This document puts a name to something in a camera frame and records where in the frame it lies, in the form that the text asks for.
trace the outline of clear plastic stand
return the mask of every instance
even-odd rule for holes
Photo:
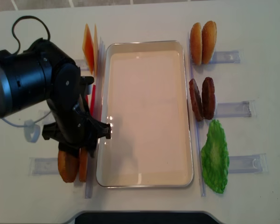
[[[193,65],[191,60],[190,46],[189,46],[189,34],[187,38],[188,48],[188,65],[190,77],[194,78]],[[215,52],[210,63],[240,63],[239,51],[222,51]],[[215,118],[250,118],[256,117],[256,111],[254,101],[243,101],[238,103],[218,103]],[[196,152],[198,157],[198,173],[201,196],[205,194],[205,183],[202,177],[202,162],[201,162],[201,138],[200,138],[200,126],[201,122],[197,122],[194,119],[194,130],[196,135]],[[242,174],[242,173],[261,173],[268,172],[266,154],[247,155],[247,156],[229,156],[230,164],[228,172],[229,174]]]
[[[30,158],[30,175],[56,175],[58,172],[57,158]]]
[[[96,120],[101,120],[102,114],[102,103],[103,103],[103,84],[105,78],[105,44],[100,38],[99,41],[99,51],[98,51],[98,74],[96,77],[96,91],[95,91],[95,101],[93,109],[93,118]],[[87,178],[86,178],[86,188],[85,188],[85,198],[91,198],[93,182],[96,181],[96,165],[97,159],[91,158],[88,154],[87,163]]]
[[[75,63],[78,67],[80,67],[81,71],[89,71],[87,62],[85,61],[85,59],[77,59],[75,60]]]

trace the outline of white tray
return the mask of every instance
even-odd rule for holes
[[[179,42],[111,45],[106,53],[97,181],[104,187],[186,186],[193,178]]]

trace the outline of table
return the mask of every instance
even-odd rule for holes
[[[243,93],[227,98],[251,97],[258,104],[255,130],[257,148],[249,154],[266,153],[269,173],[229,175],[226,192],[200,196],[196,143],[192,141],[194,180],[180,189],[104,189],[96,182],[91,199],[84,198],[84,184],[65,184],[57,175],[31,176],[30,157],[56,157],[57,142],[25,142],[22,129],[0,120],[0,223],[64,223],[83,211],[201,211],[223,223],[280,223],[280,0],[201,1],[152,5],[81,7],[0,13],[0,50],[14,52],[13,22],[31,14],[42,19],[51,31],[51,41],[74,59],[83,58],[85,23],[106,46],[115,42],[177,40],[186,53],[187,33],[199,21],[214,20],[218,26],[217,49],[243,49],[243,63],[250,78]],[[22,50],[37,38],[46,38],[37,21],[16,27]],[[188,56],[185,54],[187,82]],[[45,102],[8,117],[13,122],[38,117]],[[191,131],[193,115],[190,112]]]

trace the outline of green lettuce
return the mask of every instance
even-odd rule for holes
[[[224,129],[218,120],[212,120],[207,140],[201,150],[204,182],[222,194],[227,184],[229,156]]]

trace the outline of white cable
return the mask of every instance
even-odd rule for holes
[[[13,4],[15,11],[18,11],[19,9],[18,9],[18,7],[17,7],[15,1],[14,1],[14,0],[11,0],[11,3]]]
[[[49,113],[47,113],[45,116],[39,118],[38,120],[36,121],[33,121],[33,123],[37,123],[37,122],[40,122],[42,119],[46,118],[49,114],[51,113],[51,111]],[[5,118],[2,118],[2,120],[6,123],[8,123],[9,125],[13,126],[13,127],[28,127],[28,125],[16,125],[16,124],[13,124],[11,123],[10,121],[6,120]]]
[[[73,0],[69,0],[69,4],[70,4],[70,7],[71,8],[74,8],[75,6],[74,6],[74,3],[73,3]]]

